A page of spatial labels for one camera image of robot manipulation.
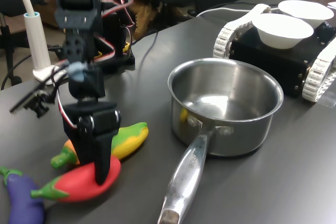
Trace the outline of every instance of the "orange pepper toy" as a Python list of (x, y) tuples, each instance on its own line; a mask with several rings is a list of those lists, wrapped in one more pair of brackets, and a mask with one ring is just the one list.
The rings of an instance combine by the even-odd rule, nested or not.
[(73, 169), (47, 183), (39, 190), (30, 191), (31, 197), (63, 202), (76, 202), (94, 198), (105, 192), (120, 173), (120, 161), (111, 156), (110, 171), (102, 185), (95, 180), (95, 164), (90, 163)]

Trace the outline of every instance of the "stainless steel saucepan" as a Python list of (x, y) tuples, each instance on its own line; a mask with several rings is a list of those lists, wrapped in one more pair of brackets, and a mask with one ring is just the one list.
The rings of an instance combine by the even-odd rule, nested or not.
[(256, 150), (284, 93), (263, 70), (215, 58), (178, 66), (168, 86), (172, 130), (189, 147), (169, 182), (158, 224), (179, 224), (196, 193), (206, 154), (232, 157)]

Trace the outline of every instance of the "table surface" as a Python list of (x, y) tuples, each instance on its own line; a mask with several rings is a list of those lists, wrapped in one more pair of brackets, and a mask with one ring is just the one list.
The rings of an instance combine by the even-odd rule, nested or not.
[[(245, 1), (277, 4), (281, 0)], [(154, 35), (134, 46), (136, 69), (106, 80), (107, 99), (117, 101), (122, 126), (147, 122), (148, 139), (122, 162), (120, 177), (102, 196), (76, 204), (46, 201), (46, 224), (157, 222), (167, 184), (185, 151), (170, 130), (168, 75), (183, 62), (211, 57), (222, 26), (240, 15), (220, 11), (166, 29), (146, 58)], [(40, 120), (32, 111), (16, 116), (8, 112), (35, 84), (25, 82), (0, 93), (0, 164), (22, 170), (44, 185), (65, 172), (50, 167), (50, 158), (67, 139), (58, 109), (50, 106)], [(334, 92), (336, 85), (324, 100), (333, 101)], [(73, 101), (67, 85), (61, 87), (61, 99)], [(265, 143), (254, 155), (209, 156), (184, 223), (336, 223), (336, 111), (324, 104), (285, 97)], [(2, 185), (0, 223), (7, 223), (9, 211)]]

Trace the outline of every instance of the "white bowl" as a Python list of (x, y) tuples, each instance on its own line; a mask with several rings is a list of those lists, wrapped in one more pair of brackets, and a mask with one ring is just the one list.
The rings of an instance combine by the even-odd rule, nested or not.
[(260, 14), (253, 18), (252, 23), (257, 27), (261, 41), (278, 49), (292, 48), (314, 33), (306, 22), (282, 14)]
[(334, 12), (331, 9), (319, 3), (309, 1), (282, 1), (279, 4), (279, 9), (287, 15), (302, 19), (311, 25), (313, 29), (334, 16)]

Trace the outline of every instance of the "white track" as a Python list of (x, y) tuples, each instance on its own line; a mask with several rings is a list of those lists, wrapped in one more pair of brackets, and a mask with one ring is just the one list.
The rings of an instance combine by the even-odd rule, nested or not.
[[(227, 23), (218, 34), (214, 45), (213, 57), (228, 59), (233, 40), (253, 27), (252, 19), (261, 13), (270, 13), (271, 8), (264, 4), (256, 5), (248, 14)], [(311, 102), (317, 102), (331, 83), (336, 79), (336, 38), (324, 48), (309, 69), (303, 86), (302, 97)]]

